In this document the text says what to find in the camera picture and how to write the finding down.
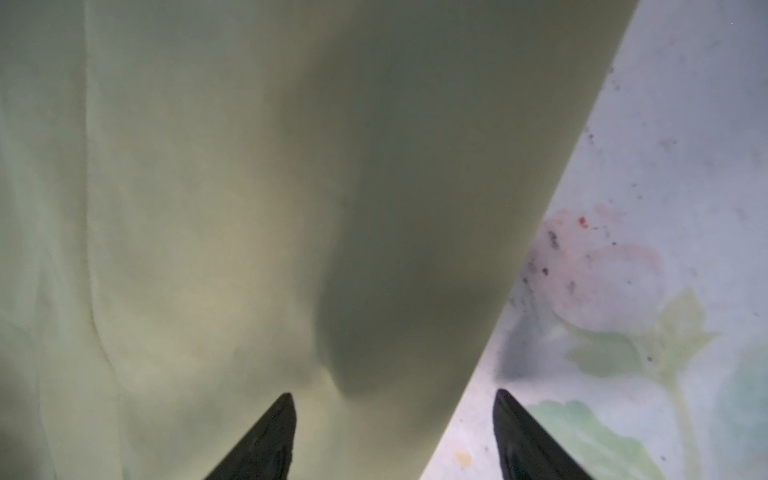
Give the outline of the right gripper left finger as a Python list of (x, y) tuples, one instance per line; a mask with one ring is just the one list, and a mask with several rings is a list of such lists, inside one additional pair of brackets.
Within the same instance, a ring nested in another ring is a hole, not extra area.
[(206, 480), (286, 480), (292, 462), (297, 415), (286, 392), (267, 409)]

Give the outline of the olive green skirt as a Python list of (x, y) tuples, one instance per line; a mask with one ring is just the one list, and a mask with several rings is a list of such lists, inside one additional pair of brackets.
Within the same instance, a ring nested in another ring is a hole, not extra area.
[(5, 1), (1, 475), (417, 479), (632, 1)]

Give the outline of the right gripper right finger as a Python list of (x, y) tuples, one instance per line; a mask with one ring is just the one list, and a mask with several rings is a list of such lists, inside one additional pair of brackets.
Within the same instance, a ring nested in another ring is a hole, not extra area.
[(495, 395), (493, 430), (504, 480), (592, 480), (505, 389)]

